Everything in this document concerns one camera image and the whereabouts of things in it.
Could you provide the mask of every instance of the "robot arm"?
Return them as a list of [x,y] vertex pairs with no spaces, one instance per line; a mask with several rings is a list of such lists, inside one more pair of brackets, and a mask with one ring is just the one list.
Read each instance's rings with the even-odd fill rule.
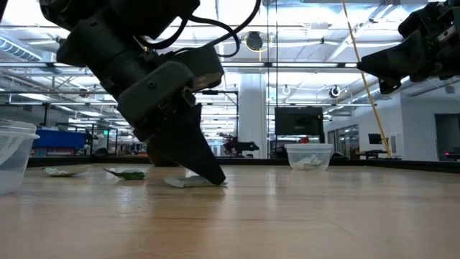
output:
[[380,91],[389,94],[429,77],[449,79],[460,74],[460,1],[431,2],[413,12],[398,28],[404,41],[365,56],[357,68],[379,78]]
[[[60,42],[57,61],[88,66],[152,153],[214,184],[224,182],[225,175],[201,133],[201,104],[193,92],[221,83],[224,70],[214,45],[233,36],[238,50],[236,34],[252,21],[260,3],[256,1],[249,18],[233,31],[194,17],[199,0],[40,0],[45,18],[70,31]],[[148,43],[142,38],[156,39],[177,17],[182,23],[170,39]],[[154,49],[173,44],[188,20],[209,22],[229,33],[203,47],[158,55]]]

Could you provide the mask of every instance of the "clear plastic bowl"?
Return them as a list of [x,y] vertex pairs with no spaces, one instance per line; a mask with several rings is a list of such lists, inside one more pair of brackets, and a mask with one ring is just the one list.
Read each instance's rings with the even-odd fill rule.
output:
[[325,170],[331,160],[332,144],[285,145],[289,164],[294,170]]
[[24,179],[37,128],[0,119],[0,195],[16,191]]

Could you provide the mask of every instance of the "white column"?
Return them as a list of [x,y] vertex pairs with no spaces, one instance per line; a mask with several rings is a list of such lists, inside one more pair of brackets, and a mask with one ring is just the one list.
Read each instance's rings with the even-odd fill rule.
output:
[[254,141],[259,151],[247,152],[267,158],[267,104],[264,74],[243,74],[239,89],[239,129],[241,142]]

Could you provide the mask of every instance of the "yellow pole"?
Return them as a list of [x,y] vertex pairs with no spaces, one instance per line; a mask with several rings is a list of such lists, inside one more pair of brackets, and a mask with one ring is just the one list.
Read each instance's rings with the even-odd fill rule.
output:
[[[358,62],[361,62],[361,58],[359,58],[357,43],[353,36],[353,30],[351,29],[351,24],[348,19],[348,13],[346,12],[345,0],[341,0],[341,1],[342,1],[342,5],[344,6],[346,23],[348,24],[348,29],[350,31],[351,41],[353,41],[353,47],[354,47],[354,52],[356,54],[356,59],[358,60]],[[367,95],[369,96],[369,100],[371,101],[372,109],[374,110],[375,119],[377,120],[377,123],[379,125],[380,134],[382,134],[383,143],[385,144],[385,148],[387,149],[388,157],[391,158],[391,150],[390,150],[390,147],[388,146],[387,136],[385,135],[385,132],[383,131],[382,123],[380,122],[379,113],[377,112],[377,108],[375,108],[374,99],[372,98],[371,91],[369,90],[369,86],[367,85],[366,76],[364,75],[363,71],[361,71],[361,77],[362,77],[362,81],[364,82],[364,87],[366,88]]]

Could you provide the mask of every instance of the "black cable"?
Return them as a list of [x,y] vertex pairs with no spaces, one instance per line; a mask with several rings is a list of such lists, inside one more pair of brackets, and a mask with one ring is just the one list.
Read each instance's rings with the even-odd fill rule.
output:
[[179,29],[174,33],[173,36],[170,38],[163,40],[162,42],[156,42],[156,43],[149,43],[148,41],[144,40],[141,36],[136,36],[135,39],[145,47],[152,48],[154,50],[163,50],[169,46],[171,46],[176,40],[178,40],[179,36],[182,34],[182,32],[185,29],[185,26],[187,26],[188,19],[183,19],[182,22],[180,23]]
[[[262,0],[256,0],[256,4],[254,6],[254,9],[252,10],[252,13],[249,15],[249,17],[247,17],[246,21],[244,21],[242,24],[240,24],[235,30],[234,32],[235,33],[238,33],[238,32],[241,32],[242,29],[244,29],[249,23],[252,22],[252,20],[254,19],[254,17],[256,17],[256,14],[257,12],[259,11],[259,8],[260,8],[260,4],[262,3]],[[224,40],[227,40],[231,37],[231,33],[227,33],[225,34],[224,36],[222,37],[219,37],[213,41],[211,41],[210,43],[208,44],[212,44],[212,45],[217,45],[219,44],[220,42],[223,42]]]
[[206,24],[211,24],[211,25],[220,27],[220,28],[226,30],[227,32],[229,32],[229,35],[231,35],[234,38],[235,43],[236,43],[235,52],[233,52],[232,54],[228,54],[228,55],[217,54],[217,56],[222,57],[222,58],[231,58],[231,57],[234,57],[239,52],[240,41],[239,41],[238,35],[235,33],[235,31],[232,28],[230,28],[229,25],[224,24],[223,22],[220,22],[220,21],[213,20],[213,19],[201,18],[201,17],[196,17],[196,16],[193,16],[193,15],[191,15],[189,17],[189,20],[192,21],[192,22],[206,23]]

